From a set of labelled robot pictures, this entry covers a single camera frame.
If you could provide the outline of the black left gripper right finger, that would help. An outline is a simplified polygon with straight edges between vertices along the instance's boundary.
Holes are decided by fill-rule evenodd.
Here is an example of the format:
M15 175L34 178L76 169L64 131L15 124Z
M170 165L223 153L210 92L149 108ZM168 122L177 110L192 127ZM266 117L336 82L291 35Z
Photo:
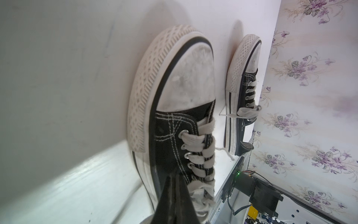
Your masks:
M175 223L199 224L184 177L175 176Z

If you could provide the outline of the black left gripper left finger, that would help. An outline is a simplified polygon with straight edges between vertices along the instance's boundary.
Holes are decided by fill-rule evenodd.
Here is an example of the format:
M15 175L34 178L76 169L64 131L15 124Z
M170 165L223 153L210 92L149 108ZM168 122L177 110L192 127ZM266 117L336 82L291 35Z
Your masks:
M176 223L176 179L169 176L158 202L151 224L175 224Z

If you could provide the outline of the black canvas sneaker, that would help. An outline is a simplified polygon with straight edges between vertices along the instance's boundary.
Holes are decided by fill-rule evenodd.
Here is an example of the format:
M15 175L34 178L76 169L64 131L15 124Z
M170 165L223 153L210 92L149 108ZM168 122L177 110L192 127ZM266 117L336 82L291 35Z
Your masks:
M179 174L201 224L215 197L214 89L211 43L196 28L177 25L145 52L128 110L128 144L152 207L166 178Z
M257 120L261 106L255 102L258 62L262 41L259 36L244 36L237 47L227 71L225 106L220 116L226 118L224 150L231 160L254 149L252 134L244 141L245 128Z

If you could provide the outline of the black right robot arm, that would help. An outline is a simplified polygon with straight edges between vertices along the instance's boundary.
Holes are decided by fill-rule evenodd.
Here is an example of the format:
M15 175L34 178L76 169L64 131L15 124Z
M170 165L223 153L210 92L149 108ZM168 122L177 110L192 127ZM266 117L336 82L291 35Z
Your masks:
M283 201L281 193L269 183L258 178L241 173L237 181L240 192L249 197L249 202L260 213L270 217L278 217L276 208L279 201Z

